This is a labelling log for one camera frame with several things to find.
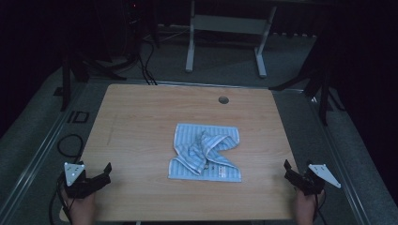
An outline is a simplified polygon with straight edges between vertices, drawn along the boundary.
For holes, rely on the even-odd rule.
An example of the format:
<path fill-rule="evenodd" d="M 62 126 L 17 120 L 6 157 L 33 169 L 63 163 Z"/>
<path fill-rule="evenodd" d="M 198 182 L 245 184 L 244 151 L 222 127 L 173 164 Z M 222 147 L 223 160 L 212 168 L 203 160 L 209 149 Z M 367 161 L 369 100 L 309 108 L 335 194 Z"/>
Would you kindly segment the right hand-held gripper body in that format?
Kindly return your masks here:
<path fill-rule="evenodd" d="M 341 188 L 342 184 L 332 174 L 326 164 L 312 164 L 307 166 L 304 174 L 298 173 L 298 181 L 295 184 L 305 196 L 320 194 L 326 183 L 336 188 Z"/>

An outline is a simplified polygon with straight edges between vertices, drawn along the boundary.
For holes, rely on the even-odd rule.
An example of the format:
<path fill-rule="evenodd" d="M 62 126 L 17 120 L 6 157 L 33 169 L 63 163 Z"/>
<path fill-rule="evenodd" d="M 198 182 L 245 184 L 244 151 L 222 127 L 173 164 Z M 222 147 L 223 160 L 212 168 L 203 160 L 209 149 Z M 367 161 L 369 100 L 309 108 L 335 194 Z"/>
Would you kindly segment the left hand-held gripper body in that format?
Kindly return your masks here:
<path fill-rule="evenodd" d="M 84 199 L 96 192 L 100 186 L 94 179 L 86 177 L 83 163 L 64 163 L 65 191 L 69 198 Z"/>

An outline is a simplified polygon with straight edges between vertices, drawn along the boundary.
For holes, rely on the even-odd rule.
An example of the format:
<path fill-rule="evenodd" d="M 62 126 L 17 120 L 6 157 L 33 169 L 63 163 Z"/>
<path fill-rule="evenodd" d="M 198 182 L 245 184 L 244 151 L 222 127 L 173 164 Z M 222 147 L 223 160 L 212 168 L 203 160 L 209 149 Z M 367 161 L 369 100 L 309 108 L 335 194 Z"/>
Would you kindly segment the blue striped towel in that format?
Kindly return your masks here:
<path fill-rule="evenodd" d="M 169 162 L 169 179 L 235 182 L 241 181 L 237 165 L 222 154 L 240 144 L 237 127 L 176 125 L 174 149 Z"/>

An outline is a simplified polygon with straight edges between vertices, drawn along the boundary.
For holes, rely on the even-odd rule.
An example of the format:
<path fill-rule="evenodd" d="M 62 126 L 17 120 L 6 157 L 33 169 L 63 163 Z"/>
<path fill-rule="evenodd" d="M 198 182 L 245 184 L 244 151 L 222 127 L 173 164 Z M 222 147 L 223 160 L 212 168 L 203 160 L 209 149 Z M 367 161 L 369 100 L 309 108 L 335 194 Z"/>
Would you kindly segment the person's left hand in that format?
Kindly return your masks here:
<path fill-rule="evenodd" d="M 71 199 L 62 191 L 64 203 L 69 210 L 71 225 L 94 225 L 96 215 L 96 195 L 94 193 L 83 199 Z"/>

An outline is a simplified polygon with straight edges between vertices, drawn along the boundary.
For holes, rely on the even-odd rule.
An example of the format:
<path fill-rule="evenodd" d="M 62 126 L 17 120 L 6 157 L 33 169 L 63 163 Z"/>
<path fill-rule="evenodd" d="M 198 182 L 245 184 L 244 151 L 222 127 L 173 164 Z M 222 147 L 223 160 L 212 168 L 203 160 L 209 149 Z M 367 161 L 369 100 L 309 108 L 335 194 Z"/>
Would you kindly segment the person's right hand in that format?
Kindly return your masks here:
<path fill-rule="evenodd" d="M 293 203 L 295 221 L 298 225 L 314 225 L 315 211 L 323 200 L 325 191 L 318 195 L 305 195 L 299 188 L 295 188 L 296 198 Z"/>

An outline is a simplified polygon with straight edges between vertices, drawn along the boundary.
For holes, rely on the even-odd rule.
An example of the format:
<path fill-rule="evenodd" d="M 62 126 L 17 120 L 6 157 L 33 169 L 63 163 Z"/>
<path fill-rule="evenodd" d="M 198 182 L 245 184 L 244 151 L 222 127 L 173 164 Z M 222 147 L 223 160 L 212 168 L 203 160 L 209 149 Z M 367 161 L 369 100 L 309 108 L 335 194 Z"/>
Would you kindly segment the black metal stand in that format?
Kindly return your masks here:
<path fill-rule="evenodd" d="M 103 66 L 87 54 L 78 50 L 64 50 L 62 52 L 62 86 L 59 95 L 62 97 L 62 106 L 60 111 L 64 112 L 71 101 L 71 74 L 75 76 L 78 82 L 86 83 L 89 79 L 87 66 L 92 67 L 100 74 L 113 80 L 125 81 L 124 77 L 115 74 L 116 70 L 126 68 L 131 64 L 131 60 L 127 60 L 121 64 L 114 66 Z"/>
<path fill-rule="evenodd" d="M 308 80 L 303 93 L 307 98 L 313 98 L 320 93 L 318 115 L 322 124 L 326 126 L 331 75 L 342 50 L 342 42 L 337 37 L 336 29 L 328 26 L 316 38 L 298 75 L 287 82 L 271 86 L 269 90 L 283 91 L 296 83 Z"/>

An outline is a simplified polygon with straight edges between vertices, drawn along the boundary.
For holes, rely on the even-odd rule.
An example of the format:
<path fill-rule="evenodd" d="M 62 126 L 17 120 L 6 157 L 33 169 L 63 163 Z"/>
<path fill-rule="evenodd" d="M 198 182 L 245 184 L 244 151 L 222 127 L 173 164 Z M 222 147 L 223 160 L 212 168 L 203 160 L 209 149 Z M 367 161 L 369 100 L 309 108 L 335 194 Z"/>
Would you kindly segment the dark equipment with red light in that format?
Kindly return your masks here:
<path fill-rule="evenodd" d="M 122 0 L 122 3 L 134 45 L 140 46 L 145 40 L 145 35 L 149 35 L 155 46 L 159 48 L 157 0 Z"/>

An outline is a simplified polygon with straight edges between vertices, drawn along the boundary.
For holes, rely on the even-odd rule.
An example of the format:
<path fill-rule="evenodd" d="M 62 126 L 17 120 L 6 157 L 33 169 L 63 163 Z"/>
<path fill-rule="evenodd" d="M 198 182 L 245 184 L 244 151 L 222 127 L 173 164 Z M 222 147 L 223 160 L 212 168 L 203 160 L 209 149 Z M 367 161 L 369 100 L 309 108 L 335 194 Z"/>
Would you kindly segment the metal floor rail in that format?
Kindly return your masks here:
<path fill-rule="evenodd" d="M 268 90 L 266 86 L 248 86 L 248 85 L 229 85 L 229 84 L 214 84 L 214 83 L 198 83 L 198 82 L 156 82 L 155 84 L 148 84 L 144 80 L 104 80 L 104 79 L 90 79 L 88 83 L 94 84 L 137 84 L 137 85 L 145 85 L 145 86 L 195 86 L 195 87 L 222 87 L 222 88 L 246 88 L 246 89 L 264 89 Z M 286 93 L 304 93 L 303 89 L 297 88 L 286 88 L 282 90 L 282 92 Z"/>
<path fill-rule="evenodd" d="M 344 164 L 341 150 L 336 142 L 336 139 L 332 136 L 330 122 L 324 123 L 323 120 L 320 118 L 319 111 L 321 110 L 321 100 L 317 97 L 309 97 L 307 101 L 326 139 L 326 142 L 328 144 L 327 151 L 329 153 L 329 157 L 331 158 L 334 171 L 337 173 L 337 176 L 341 182 L 342 191 L 347 198 L 347 201 L 350 205 L 353 216 L 357 221 L 357 224 L 370 225 L 369 217 L 364 211 L 360 196 L 356 191 L 353 180 L 351 179 L 348 173 L 348 169 Z"/>
<path fill-rule="evenodd" d="M 0 139 L 0 225 L 13 217 L 69 114 L 45 85 Z"/>

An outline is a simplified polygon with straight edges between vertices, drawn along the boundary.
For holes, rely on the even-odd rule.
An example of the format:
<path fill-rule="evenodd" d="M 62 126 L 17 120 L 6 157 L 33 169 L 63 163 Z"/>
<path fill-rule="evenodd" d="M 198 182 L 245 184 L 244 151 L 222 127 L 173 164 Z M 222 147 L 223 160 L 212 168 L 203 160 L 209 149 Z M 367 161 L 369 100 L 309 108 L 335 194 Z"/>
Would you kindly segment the white metal desk frame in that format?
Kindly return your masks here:
<path fill-rule="evenodd" d="M 266 70 L 265 60 L 263 58 L 263 51 L 266 46 L 266 42 L 276 11 L 276 7 L 271 7 L 268 13 L 268 17 L 265 20 L 204 15 L 197 14 L 195 12 L 195 0 L 191 0 L 190 39 L 185 71 L 193 71 L 195 53 L 194 33 L 196 30 L 237 33 L 258 35 L 261 37 L 259 45 L 256 46 L 253 50 L 259 77 L 266 78 L 268 74 Z"/>

